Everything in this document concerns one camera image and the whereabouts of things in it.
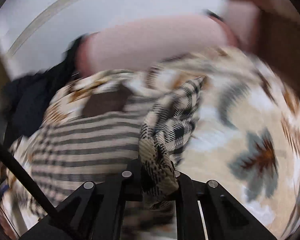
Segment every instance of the beige fabric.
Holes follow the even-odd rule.
[[[237,49],[192,53],[154,68],[152,87],[162,91],[194,76],[209,78],[200,119],[176,169],[194,180],[217,180],[278,239],[294,232],[300,224],[300,102],[294,92]]]

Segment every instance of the textile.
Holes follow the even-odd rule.
[[[44,73],[27,75],[14,80],[3,88],[9,107],[5,110],[8,120],[4,145],[10,145],[20,136],[31,136],[42,124],[44,113],[55,93],[71,78],[75,70],[74,58],[81,37],[75,40],[60,64]]]
[[[202,77],[189,80],[159,98],[141,126],[139,156],[145,170],[141,185],[146,207],[153,207],[178,189],[169,155],[178,164],[194,131],[202,82]]]
[[[159,91],[207,76],[199,120],[176,170],[218,181],[277,239],[291,235],[300,224],[294,91],[261,60],[235,48],[209,48],[153,68],[145,85]]]
[[[70,82],[52,98],[42,125],[62,124],[82,115],[82,110],[93,94],[116,91],[117,85],[132,78],[130,70],[105,70],[88,78]]]
[[[31,177],[57,206],[86,181],[103,182],[138,157],[140,126],[154,98],[132,96],[125,112],[47,125],[27,149],[32,153]],[[30,196],[26,205],[38,216],[41,207]]]

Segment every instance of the houndstooth fabric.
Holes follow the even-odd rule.
[[[178,189],[169,156],[175,157],[176,164],[181,160],[197,122],[194,113],[203,81],[202,77],[189,80],[158,99],[141,126],[139,157],[146,207],[154,207]]]

